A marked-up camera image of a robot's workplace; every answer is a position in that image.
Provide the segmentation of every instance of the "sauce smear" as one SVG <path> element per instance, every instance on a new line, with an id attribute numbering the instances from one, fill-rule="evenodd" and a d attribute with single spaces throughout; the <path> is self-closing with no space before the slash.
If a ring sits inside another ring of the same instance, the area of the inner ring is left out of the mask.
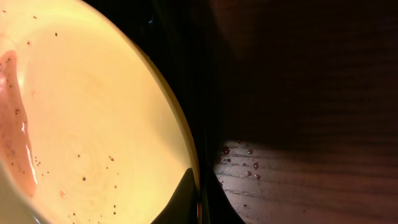
<path id="1" fill-rule="evenodd" d="M 33 197 L 37 181 L 33 167 L 28 123 L 17 81 L 17 57 L 0 57 L 0 160 L 18 187 Z"/>

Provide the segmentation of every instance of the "red sauce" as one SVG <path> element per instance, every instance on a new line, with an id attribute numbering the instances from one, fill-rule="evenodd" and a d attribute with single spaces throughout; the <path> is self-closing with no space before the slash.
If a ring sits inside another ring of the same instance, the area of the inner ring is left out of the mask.
<path id="1" fill-rule="evenodd" d="M 33 196 L 37 183 L 27 116 L 17 81 L 16 53 L 6 52 L 0 63 L 0 160 L 19 188 Z"/>

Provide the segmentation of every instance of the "wood grain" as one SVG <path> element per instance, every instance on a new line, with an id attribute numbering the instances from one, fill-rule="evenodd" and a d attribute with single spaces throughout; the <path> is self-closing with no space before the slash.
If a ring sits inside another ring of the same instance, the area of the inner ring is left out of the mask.
<path id="1" fill-rule="evenodd" d="M 244 221 L 398 223 L 397 3 L 210 4 L 232 71 L 215 172 Z"/>

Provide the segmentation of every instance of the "dark wooden surface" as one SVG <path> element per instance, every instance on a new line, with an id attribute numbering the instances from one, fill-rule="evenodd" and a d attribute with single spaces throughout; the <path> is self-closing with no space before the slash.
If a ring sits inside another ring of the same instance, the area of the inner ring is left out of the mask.
<path id="1" fill-rule="evenodd" d="M 397 3 L 210 6 L 227 46 L 218 110 L 230 152 L 215 172 L 245 222 L 398 223 Z"/>

